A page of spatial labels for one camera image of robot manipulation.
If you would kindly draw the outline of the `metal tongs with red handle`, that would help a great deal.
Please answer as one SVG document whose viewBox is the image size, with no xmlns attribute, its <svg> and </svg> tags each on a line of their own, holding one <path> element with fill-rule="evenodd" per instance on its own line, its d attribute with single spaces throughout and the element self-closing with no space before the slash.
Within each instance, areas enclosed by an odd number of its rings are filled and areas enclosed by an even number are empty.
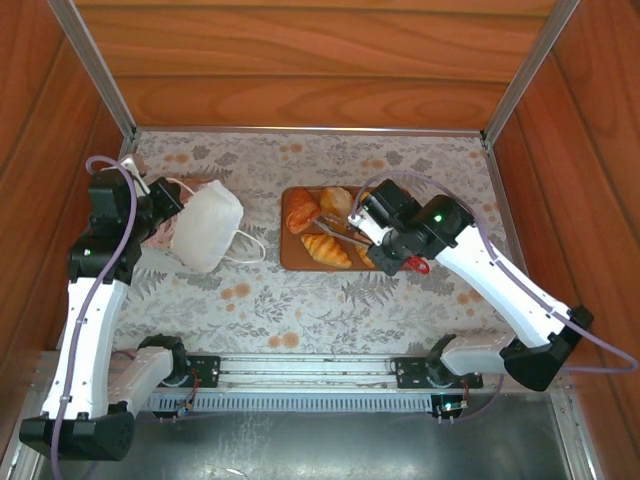
<svg viewBox="0 0 640 480">
<path fill-rule="evenodd" d="M 351 243 L 355 245 L 366 246 L 368 249 L 371 247 L 372 243 L 370 240 L 367 240 L 365 237 L 357 234 L 357 233 L 344 233 L 339 229 L 336 229 L 331 225 L 331 222 L 323 217 L 319 216 L 313 220 L 313 223 L 324 233 L 331 235 L 339 240 L 343 240 L 345 242 Z M 406 266 L 420 274 L 428 274 L 430 272 L 429 265 L 423 260 L 410 260 L 406 263 Z"/>
</svg>

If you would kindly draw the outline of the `white pink patterned paper bag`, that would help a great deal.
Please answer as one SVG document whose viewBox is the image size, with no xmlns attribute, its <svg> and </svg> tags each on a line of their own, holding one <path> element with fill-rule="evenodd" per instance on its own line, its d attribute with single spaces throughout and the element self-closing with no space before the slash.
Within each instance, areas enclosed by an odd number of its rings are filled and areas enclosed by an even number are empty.
<svg viewBox="0 0 640 480">
<path fill-rule="evenodd" d="M 194 190 L 179 184 L 185 195 L 184 208 L 175 217 L 172 231 L 156 231 L 142 246 L 139 265 L 167 273 L 214 271 L 226 259 L 238 264 L 254 264 L 265 259 L 266 249 L 255 237 L 240 229 L 244 209 L 238 198 L 220 181 L 213 180 Z M 255 258 L 228 254 L 236 236 L 242 235 L 259 248 Z"/>
</svg>

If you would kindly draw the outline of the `golden fake croissant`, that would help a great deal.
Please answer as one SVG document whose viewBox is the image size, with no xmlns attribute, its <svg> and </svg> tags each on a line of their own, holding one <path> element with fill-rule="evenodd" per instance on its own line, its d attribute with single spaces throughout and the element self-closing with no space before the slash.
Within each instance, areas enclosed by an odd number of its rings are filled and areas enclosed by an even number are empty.
<svg viewBox="0 0 640 480">
<path fill-rule="evenodd" d="M 307 233 L 300 237 L 310 257 L 323 265 L 349 269 L 352 261 L 339 241 L 326 233 Z"/>
</svg>

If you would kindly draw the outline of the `round pale fake bun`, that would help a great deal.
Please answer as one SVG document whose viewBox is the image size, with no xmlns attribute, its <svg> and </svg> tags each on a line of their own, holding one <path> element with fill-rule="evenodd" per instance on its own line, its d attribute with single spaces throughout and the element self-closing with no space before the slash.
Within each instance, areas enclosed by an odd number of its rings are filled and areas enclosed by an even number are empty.
<svg viewBox="0 0 640 480">
<path fill-rule="evenodd" d="M 353 206 L 351 193 L 342 187 L 326 187 L 319 196 L 323 214 L 346 220 Z"/>
</svg>

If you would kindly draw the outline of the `dark glazed fake croissant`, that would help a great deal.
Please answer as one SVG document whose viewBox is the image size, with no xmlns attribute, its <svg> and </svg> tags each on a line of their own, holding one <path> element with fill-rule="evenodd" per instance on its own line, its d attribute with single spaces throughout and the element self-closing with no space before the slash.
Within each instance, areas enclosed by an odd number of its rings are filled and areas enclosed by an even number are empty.
<svg viewBox="0 0 640 480">
<path fill-rule="evenodd" d="M 294 188 L 286 208 L 285 224 L 292 234 L 306 230 L 321 214 L 321 208 L 311 194 L 302 187 Z"/>
</svg>

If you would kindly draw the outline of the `brown rectangular tray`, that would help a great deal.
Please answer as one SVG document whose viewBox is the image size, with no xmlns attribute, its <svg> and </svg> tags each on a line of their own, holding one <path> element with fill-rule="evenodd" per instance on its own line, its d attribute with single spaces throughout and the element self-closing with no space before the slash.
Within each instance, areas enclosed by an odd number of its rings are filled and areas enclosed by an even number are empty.
<svg viewBox="0 0 640 480">
<path fill-rule="evenodd" d="M 348 255 L 352 262 L 351 267 L 347 270 L 344 268 L 334 267 L 323 263 L 316 262 L 312 259 L 306 247 L 300 240 L 303 234 L 322 233 L 316 225 L 311 225 L 308 229 L 299 234 L 293 234 L 289 231 L 286 224 L 286 217 L 289 209 L 289 203 L 291 196 L 298 189 L 306 190 L 310 196 L 314 198 L 316 202 L 319 200 L 319 195 L 324 189 L 323 186 L 294 186 L 287 188 L 283 191 L 281 196 L 281 227 L 280 227 L 280 244 L 279 244 L 279 259 L 280 264 L 289 271 L 308 271 L 308 272 L 369 272 L 374 271 L 374 268 L 369 268 L 360 258 L 356 251 L 354 244 L 338 239 L 343 250 Z"/>
</svg>

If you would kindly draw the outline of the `floral grey tablecloth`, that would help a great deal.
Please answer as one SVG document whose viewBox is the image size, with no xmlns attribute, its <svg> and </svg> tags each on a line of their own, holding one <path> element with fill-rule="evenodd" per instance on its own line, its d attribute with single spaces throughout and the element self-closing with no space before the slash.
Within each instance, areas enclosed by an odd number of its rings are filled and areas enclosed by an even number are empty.
<svg viewBox="0 0 640 480">
<path fill-rule="evenodd" d="M 164 250 L 146 251 L 116 325 L 114 345 L 162 333 L 213 353 L 420 354 L 443 335 L 506 335 L 505 320 L 459 276 L 292 272 L 280 262 L 283 192 L 360 185 L 404 170 L 420 201 L 447 187 L 467 201 L 501 251 L 508 248 L 493 169 L 473 137 L 144 132 L 136 154 L 150 176 L 197 190 L 212 180 L 244 208 L 241 234 L 209 273 Z"/>
</svg>

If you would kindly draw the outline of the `small circuit board green light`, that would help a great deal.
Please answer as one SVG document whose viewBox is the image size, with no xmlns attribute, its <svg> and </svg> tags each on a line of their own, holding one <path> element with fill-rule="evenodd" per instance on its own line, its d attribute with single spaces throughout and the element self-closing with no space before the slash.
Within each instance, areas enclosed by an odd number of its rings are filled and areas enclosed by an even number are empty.
<svg viewBox="0 0 640 480">
<path fill-rule="evenodd" d="M 468 408 L 468 401 L 463 395 L 432 395 L 431 416 L 439 425 L 453 425 Z"/>
</svg>

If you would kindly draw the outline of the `grey metal sheet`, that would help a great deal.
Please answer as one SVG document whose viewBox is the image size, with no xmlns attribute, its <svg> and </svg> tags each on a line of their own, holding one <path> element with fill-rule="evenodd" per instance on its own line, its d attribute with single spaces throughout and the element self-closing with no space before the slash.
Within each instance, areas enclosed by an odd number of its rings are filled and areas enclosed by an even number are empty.
<svg viewBox="0 0 640 480">
<path fill-rule="evenodd" d="M 546 399 L 507 395 L 466 421 L 426 414 L 225 413 L 136 426 L 121 462 L 64 480 L 571 480 Z"/>
</svg>

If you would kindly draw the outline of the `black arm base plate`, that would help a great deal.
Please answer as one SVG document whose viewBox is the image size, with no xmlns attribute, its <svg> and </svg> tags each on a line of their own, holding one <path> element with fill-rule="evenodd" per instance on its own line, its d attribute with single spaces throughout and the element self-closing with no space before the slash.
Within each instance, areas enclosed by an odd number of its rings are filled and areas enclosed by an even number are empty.
<svg viewBox="0 0 640 480">
<path fill-rule="evenodd" d="M 457 389 L 484 386 L 481 375 L 457 375 L 448 370 L 440 359 L 428 357 L 396 357 L 390 367 L 400 389 Z"/>
<path fill-rule="evenodd" d="M 187 371 L 180 379 L 163 381 L 158 388 L 217 388 L 220 376 L 221 358 L 213 355 L 188 355 Z"/>
</svg>

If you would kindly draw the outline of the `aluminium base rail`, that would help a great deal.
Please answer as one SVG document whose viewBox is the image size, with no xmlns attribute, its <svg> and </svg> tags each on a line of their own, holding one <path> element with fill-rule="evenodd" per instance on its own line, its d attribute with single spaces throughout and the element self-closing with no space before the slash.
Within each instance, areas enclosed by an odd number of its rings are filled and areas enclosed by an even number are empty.
<svg viewBox="0 0 640 480">
<path fill-rule="evenodd" d="M 319 393 L 342 394 L 384 392 L 394 394 L 463 393 L 462 389 L 429 387 L 399 389 L 384 355 L 321 354 L 232 354 L 222 353 L 218 386 L 200 392 L 233 393 Z M 41 354 L 28 386 L 48 391 L 55 376 L 59 352 Z M 132 363 L 124 354 L 115 354 L 109 366 L 108 384 Z"/>
</svg>

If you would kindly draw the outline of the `aluminium corner post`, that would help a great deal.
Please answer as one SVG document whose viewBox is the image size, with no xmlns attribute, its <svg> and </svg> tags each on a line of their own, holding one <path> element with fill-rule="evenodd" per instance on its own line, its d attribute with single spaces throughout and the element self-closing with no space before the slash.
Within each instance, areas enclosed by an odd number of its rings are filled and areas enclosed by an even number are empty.
<svg viewBox="0 0 640 480">
<path fill-rule="evenodd" d="M 74 0 L 47 0 L 125 140 L 133 140 L 136 122 Z"/>
<path fill-rule="evenodd" d="M 525 55 L 495 112 L 484 129 L 484 142 L 492 148 L 530 83 L 558 40 L 581 0 L 558 0 L 531 50 Z"/>
</svg>

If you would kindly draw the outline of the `aluminium frame bar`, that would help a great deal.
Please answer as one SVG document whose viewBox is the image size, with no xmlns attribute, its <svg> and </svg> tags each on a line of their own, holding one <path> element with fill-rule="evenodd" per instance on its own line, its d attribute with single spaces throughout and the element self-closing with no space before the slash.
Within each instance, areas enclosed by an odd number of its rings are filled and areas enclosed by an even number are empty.
<svg viewBox="0 0 640 480">
<path fill-rule="evenodd" d="M 42 403 L 42 395 L 38 392 L 26 396 L 0 463 L 0 480 L 38 478 L 45 457 L 19 440 L 19 429 L 23 420 L 35 417 L 40 412 Z"/>
<path fill-rule="evenodd" d="M 577 396 L 560 388 L 550 393 L 550 399 L 570 478 L 601 480 L 602 469 Z"/>
</svg>

